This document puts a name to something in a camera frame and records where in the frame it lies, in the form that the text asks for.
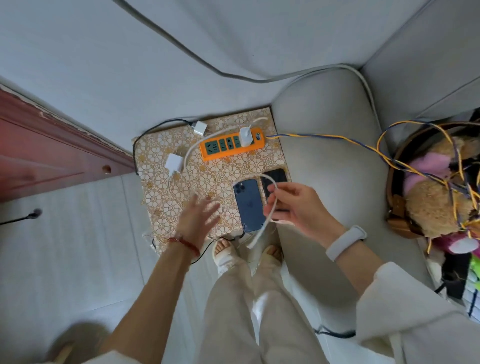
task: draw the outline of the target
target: patterned tablecloth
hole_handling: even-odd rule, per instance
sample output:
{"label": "patterned tablecloth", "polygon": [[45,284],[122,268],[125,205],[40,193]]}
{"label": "patterned tablecloth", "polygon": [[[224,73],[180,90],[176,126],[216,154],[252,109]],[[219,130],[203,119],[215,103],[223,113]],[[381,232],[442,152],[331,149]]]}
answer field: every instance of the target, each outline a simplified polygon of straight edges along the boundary
{"label": "patterned tablecloth", "polygon": [[[258,117],[266,116],[255,124],[265,135],[276,134],[269,108],[243,112],[206,121],[206,135],[235,124],[249,125]],[[210,236],[219,237],[232,231],[242,230],[240,214],[235,201],[232,184],[255,173],[283,168],[290,181],[287,165],[278,139],[266,140],[265,147],[254,151],[203,162],[200,149],[196,147],[187,161],[181,176],[175,173],[168,177],[165,161],[169,153],[185,155],[186,151],[202,137],[186,125],[148,134],[137,142],[135,158],[144,190],[144,203],[152,230],[156,237],[157,253],[166,246],[166,239],[175,232],[178,217],[189,197],[196,191],[200,196],[209,195],[220,203],[216,215],[220,222]],[[263,203],[265,196],[259,184]]]}

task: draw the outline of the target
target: person's right hand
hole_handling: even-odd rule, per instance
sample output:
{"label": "person's right hand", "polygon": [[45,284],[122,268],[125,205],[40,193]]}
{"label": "person's right hand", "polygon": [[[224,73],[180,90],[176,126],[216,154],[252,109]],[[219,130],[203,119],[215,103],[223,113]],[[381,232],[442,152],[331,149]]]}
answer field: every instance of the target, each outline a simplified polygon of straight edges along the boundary
{"label": "person's right hand", "polygon": [[268,186],[271,194],[264,207],[265,216],[272,211],[275,198],[278,198],[272,219],[292,222],[325,248],[347,231],[330,215],[313,188],[293,182],[279,182],[277,186],[278,189],[273,184]]}

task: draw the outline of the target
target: beige pants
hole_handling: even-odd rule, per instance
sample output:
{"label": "beige pants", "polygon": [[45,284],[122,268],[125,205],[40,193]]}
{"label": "beige pants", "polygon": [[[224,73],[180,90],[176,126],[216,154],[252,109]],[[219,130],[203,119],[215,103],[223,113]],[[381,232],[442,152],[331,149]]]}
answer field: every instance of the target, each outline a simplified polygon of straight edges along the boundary
{"label": "beige pants", "polygon": [[[285,289],[280,268],[270,256],[262,258],[253,278],[241,258],[219,266],[197,363],[328,362],[298,302]],[[259,325],[259,344],[252,319]]]}

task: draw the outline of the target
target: smartphone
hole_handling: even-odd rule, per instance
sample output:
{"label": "smartphone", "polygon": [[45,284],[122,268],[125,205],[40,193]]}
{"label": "smartphone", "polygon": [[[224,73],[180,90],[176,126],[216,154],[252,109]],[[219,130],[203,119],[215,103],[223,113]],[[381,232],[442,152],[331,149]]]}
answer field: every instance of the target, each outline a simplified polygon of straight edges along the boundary
{"label": "smartphone", "polygon": [[259,230],[265,222],[264,207],[257,180],[244,180],[233,186],[244,232]]}
{"label": "smartphone", "polygon": [[[269,170],[267,172],[264,172],[264,174],[272,177],[273,180],[277,183],[287,182],[287,175],[285,174],[285,171],[283,170],[283,168],[278,168],[276,170]],[[268,197],[270,196],[270,192],[268,191],[268,186],[272,184],[272,181],[268,180],[265,177],[260,177],[260,179],[262,180],[262,186],[264,188],[265,198],[268,199]]]}

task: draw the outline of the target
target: white floor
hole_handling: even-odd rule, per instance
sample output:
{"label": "white floor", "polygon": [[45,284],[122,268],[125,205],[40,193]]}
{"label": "white floor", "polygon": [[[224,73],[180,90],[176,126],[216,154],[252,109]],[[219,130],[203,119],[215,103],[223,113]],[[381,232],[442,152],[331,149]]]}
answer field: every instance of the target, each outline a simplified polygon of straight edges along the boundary
{"label": "white floor", "polygon": [[[0,221],[43,210],[36,220],[0,226],[0,363],[42,361],[74,323],[100,323],[109,331],[118,324],[157,260],[142,237],[150,223],[141,200],[140,181],[129,174],[0,205]],[[252,269],[266,240],[246,256]],[[283,273],[310,323],[319,325],[314,300],[286,266]],[[207,252],[187,274],[162,363],[193,361],[216,277]],[[351,341],[323,336],[320,342],[333,364],[392,363]]]}

